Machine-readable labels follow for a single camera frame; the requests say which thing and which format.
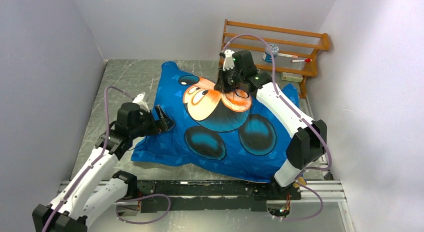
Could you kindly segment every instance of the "white wall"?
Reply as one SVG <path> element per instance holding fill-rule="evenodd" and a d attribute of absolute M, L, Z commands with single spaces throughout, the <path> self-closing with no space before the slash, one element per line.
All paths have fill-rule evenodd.
<path fill-rule="evenodd" d="M 336 0 L 309 82 L 358 232 L 424 231 L 424 0 Z"/>
<path fill-rule="evenodd" d="M 73 0 L 0 0 L 0 231 L 69 178 L 104 61 Z"/>
<path fill-rule="evenodd" d="M 334 0 L 74 0 L 108 59 L 213 59 L 224 20 L 318 31 Z"/>

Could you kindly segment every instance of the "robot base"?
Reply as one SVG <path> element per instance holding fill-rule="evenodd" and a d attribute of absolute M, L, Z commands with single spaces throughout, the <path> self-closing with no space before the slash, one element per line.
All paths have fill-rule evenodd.
<path fill-rule="evenodd" d="M 246 181 L 138 181 L 144 196 L 165 194 L 171 199 L 171 211 L 237 210 L 266 212 L 268 200 L 300 200 L 298 188 L 281 188 L 276 182 Z M 168 207 L 165 198 L 142 201 L 141 213 L 155 213 Z"/>

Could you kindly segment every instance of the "marble-pattern surface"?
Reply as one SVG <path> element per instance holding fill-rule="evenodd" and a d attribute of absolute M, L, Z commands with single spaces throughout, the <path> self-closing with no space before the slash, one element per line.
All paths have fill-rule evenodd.
<path fill-rule="evenodd" d="M 124 90 L 132 96 L 145 92 L 145 100 L 149 108 L 153 107 L 155 94 L 161 77 L 161 65 L 165 60 L 109 60 L 101 81 L 98 94 L 91 110 L 91 116 L 82 140 L 79 154 L 71 175 L 71 179 L 88 159 L 98 137 L 105 132 L 105 112 L 103 91 L 113 85 Z M 215 81 L 217 78 L 218 61 L 215 60 L 177 60 L 175 61 L 181 70 Z M 288 82 L 276 77 L 278 85 L 284 86 Z M 293 83 L 299 90 L 299 84 Z M 123 94 L 110 90 L 108 98 L 109 119 L 116 119 L 116 112 L 121 104 L 129 99 Z M 300 100 L 300 108 L 306 114 L 307 102 Z M 234 178 L 206 171 L 193 164 L 180 167 L 169 167 L 155 163 L 132 162 L 131 152 L 125 153 L 113 171 L 107 173 L 104 180 L 109 180 L 118 170 L 128 171 L 140 180 L 234 180 Z M 306 179 L 323 179 L 320 172 L 310 171 L 305 175 Z"/>

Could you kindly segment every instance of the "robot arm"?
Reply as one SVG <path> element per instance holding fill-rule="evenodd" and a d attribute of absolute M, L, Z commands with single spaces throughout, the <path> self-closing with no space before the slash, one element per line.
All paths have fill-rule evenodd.
<path fill-rule="evenodd" d="M 287 160 L 273 178 L 281 187 L 289 186 L 309 163 L 325 153 L 324 146 L 305 121 L 319 132 L 324 141 L 327 140 L 326 124 L 304 114 L 279 88 L 276 91 L 271 76 L 258 73 L 248 50 L 226 50 L 221 56 L 225 56 L 225 60 L 214 89 L 222 93 L 236 89 L 250 93 L 278 118 L 290 135 Z"/>
<path fill-rule="evenodd" d="M 56 197 L 48 206 L 38 205 L 32 213 L 35 230 L 41 232 L 52 212 L 57 209 L 47 231 L 86 232 L 92 223 L 113 203 L 119 199 L 137 198 L 137 177 L 124 172 L 116 172 L 104 190 L 93 194 L 96 186 L 105 174 L 131 148 L 137 137 L 155 135 L 170 130 L 174 122 L 165 115 L 159 106 L 155 107 L 158 120 L 153 113 L 141 109 L 143 94 L 131 103 L 124 103 L 117 112 L 116 121 L 112 122 L 106 150 L 100 159 L 92 162 L 102 154 L 106 134 L 100 136 L 90 157 L 75 176 L 76 179 Z M 76 187 L 67 200 L 64 199 L 76 183 Z"/>

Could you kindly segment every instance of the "wooden rack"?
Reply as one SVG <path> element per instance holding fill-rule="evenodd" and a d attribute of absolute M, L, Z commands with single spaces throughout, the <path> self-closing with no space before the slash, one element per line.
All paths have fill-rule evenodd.
<path fill-rule="evenodd" d="M 286 67 L 276 67 L 276 72 L 288 72 L 293 74 L 299 74 L 302 75 L 303 80 L 300 83 L 300 98 L 305 99 L 307 90 L 306 90 L 306 80 L 308 77 L 315 77 L 318 74 L 317 70 L 317 56 L 320 51 L 328 51 L 330 50 L 331 43 L 328 38 L 327 33 L 314 33 L 314 32 L 308 32 L 308 31 L 299 31 L 299 30 L 292 30 L 292 29 L 286 29 L 286 28 L 279 28 L 279 27 L 273 27 L 273 26 L 264 26 L 264 25 L 256 25 L 256 24 L 249 24 L 249 23 L 243 23 L 243 22 L 236 22 L 236 21 L 228 21 L 225 20 L 224 23 L 224 29 L 223 29 L 223 40 L 221 49 L 225 46 L 227 41 L 231 39 L 232 37 L 238 35 L 239 33 L 230 33 L 227 32 L 227 26 L 233 26 L 233 27 L 241 27 L 241 28 L 250 28 L 250 29 L 257 29 L 257 30 L 264 30 L 264 31 L 273 31 L 273 32 L 279 32 L 284 34 L 291 34 L 291 35 L 299 35 L 299 36 L 306 36 L 306 37 L 314 37 L 319 38 L 319 41 L 317 44 L 310 44 L 310 43 L 304 43 L 304 42 L 298 42 L 298 41 L 292 41 L 292 40 L 281 40 L 281 39 L 275 39 L 275 38 L 267 38 L 263 37 L 263 39 L 268 43 L 274 43 L 274 44 L 281 44 L 281 45 L 289 45 L 293 46 L 295 48 L 311 48 L 312 53 L 311 54 L 304 54 L 304 53 L 297 53 L 295 51 L 283 51 L 280 50 L 279 53 L 283 54 L 290 54 L 298 56 L 299 58 L 310 58 L 312 59 L 312 62 L 305 63 L 302 70 L 296 70 L 292 68 L 286 68 Z M 246 40 L 256 40 L 259 41 L 259 39 L 252 37 L 252 36 L 242 36 L 240 37 L 242 39 Z M 265 47 L 255 47 L 250 45 L 242 45 L 242 44 L 234 44 L 231 43 L 229 46 L 231 48 L 238 48 L 238 49 L 244 49 L 244 50 L 251 50 L 251 51 L 259 51 L 264 52 Z M 256 64 L 256 67 L 265 70 L 265 71 L 272 71 L 272 66 L 270 65 L 261 65 Z"/>

